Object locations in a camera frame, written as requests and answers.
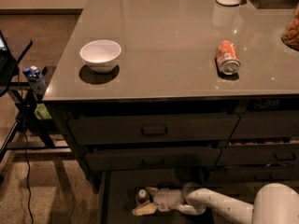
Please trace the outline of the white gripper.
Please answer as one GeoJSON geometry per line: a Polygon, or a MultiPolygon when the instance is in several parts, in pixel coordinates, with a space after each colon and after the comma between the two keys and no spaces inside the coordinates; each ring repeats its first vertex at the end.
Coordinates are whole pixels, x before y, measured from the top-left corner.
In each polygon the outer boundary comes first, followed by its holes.
{"type": "Polygon", "coordinates": [[[145,187],[145,190],[150,196],[153,196],[153,203],[145,202],[140,204],[132,211],[134,216],[141,217],[151,215],[154,214],[157,209],[160,212],[169,212],[170,210],[179,211],[185,204],[185,199],[180,189],[145,187]]]}

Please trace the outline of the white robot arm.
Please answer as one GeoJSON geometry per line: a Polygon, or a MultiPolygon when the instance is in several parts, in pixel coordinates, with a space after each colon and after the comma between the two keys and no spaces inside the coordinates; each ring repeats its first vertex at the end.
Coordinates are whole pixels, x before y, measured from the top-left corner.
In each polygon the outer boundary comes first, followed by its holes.
{"type": "Polygon", "coordinates": [[[234,224],[299,224],[299,194],[284,184],[270,183],[256,194],[254,203],[220,194],[189,182],[182,189],[145,187],[136,196],[134,216],[177,210],[199,216],[207,208],[234,224]]]}

